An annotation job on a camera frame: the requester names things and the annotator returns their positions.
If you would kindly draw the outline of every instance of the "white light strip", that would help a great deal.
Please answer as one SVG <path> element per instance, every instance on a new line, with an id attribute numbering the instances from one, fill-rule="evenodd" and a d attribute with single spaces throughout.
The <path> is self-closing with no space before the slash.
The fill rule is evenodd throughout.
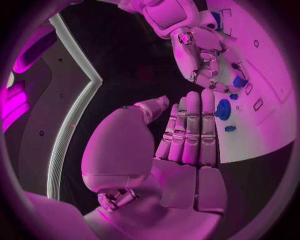
<path id="1" fill-rule="evenodd" d="M 90 82 L 80 93 L 64 119 L 52 149 L 47 176 L 47 197 L 59 200 L 63 164 L 75 131 L 74 126 L 77 126 L 79 123 L 85 109 L 102 85 L 103 80 L 76 43 L 60 14 L 56 14 L 49 21 L 55 27 L 56 34 L 67 51 L 90 79 Z"/>

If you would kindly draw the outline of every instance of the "dark floor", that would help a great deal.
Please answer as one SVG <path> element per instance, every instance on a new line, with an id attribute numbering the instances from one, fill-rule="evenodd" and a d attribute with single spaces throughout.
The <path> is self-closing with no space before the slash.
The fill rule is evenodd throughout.
<path id="1" fill-rule="evenodd" d="M 97 207 L 98 202 L 96 195 L 82 181 L 81 158 L 89 137 L 101 120 L 124 105 L 162 95 L 167 95 L 172 105 L 189 91 L 200 93 L 202 88 L 182 77 L 169 41 L 157 37 L 142 17 L 94 0 L 70 6 L 62 16 L 104 80 L 75 130 L 60 185 L 60 200 L 75 205 L 86 214 Z M 149 125 L 156 147 L 170 111 L 169 107 Z M 260 212 L 281 180 L 292 146 L 260 158 L 220 165 L 229 202 L 226 217 L 213 239 L 228 239 Z M 287 226 L 293 216 L 289 214 L 291 212 L 265 239 L 273 239 L 274 233 L 280 233 L 279 229 L 284 229 L 284 235 L 291 232 Z"/>

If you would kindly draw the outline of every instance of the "magenta lighting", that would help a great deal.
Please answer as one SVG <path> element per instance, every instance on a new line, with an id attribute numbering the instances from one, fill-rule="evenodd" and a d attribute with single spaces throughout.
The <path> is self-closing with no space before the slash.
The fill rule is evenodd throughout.
<path id="1" fill-rule="evenodd" d="M 7 89 L 7 100 L 2 108 L 2 131 L 3 133 L 23 114 L 30 109 L 24 85 L 17 83 Z"/>

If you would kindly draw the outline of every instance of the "led light strip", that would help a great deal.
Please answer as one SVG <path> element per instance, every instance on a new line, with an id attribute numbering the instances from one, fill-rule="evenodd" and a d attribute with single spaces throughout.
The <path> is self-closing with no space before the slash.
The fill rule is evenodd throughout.
<path id="1" fill-rule="evenodd" d="M 88 104 L 102 85 L 103 80 L 80 49 L 60 14 L 56 14 L 49 21 L 55 27 L 56 34 L 67 51 L 90 79 L 90 82 L 80 93 L 64 119 L 52 149 L 47 176 L 47 197 L 59 200 L 63 164 L 75 131 L 74 126 L 80 121 Z"/>

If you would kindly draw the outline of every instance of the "blue button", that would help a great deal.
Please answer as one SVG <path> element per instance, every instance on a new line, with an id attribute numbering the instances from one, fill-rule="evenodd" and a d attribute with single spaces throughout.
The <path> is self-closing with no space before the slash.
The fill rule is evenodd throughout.
<path id="1" fill-rule="evenodd" d="M 217 12 L 211 11 L 212 16 L 214 17 L 216 23 L 217 23 L 217 31 L 221 31 L 221 17 L 220 14 Z"/>
<path id="2" fill-rule="evenodd" d="M 232 100 L 237 100 L 238 97 L 239 97 L 239 95 L 232 93 L 232 94 L 230 94 L 229 97 L 230 97 L 230 99 L 232 99 Z"/>
<path id="3" fill-rule="evenodd" d="M 227 99 L 222 99 L 218 103 L 214 115 L 216 117 L 219 117 L 221 120 L 226 121 L 230 117 L 230 114 L 231 114 L 230 102 Z"/>
<path id="4" fill-rule="evenodd" d="M 225 132 L 233 132 L 236 129 L 237 129 L 236 126 L 227 126 L 225 127 Z"/>
<path id="5" fill-rule="evenodd" d="M 236 76 L 235 79 L 233 80 L 233 85 L 236 88 L 245 87 L 247 83 L 248 83 L 247 80 L 244 80 L 244 79 L 240 78 L 239 76 Z"/>

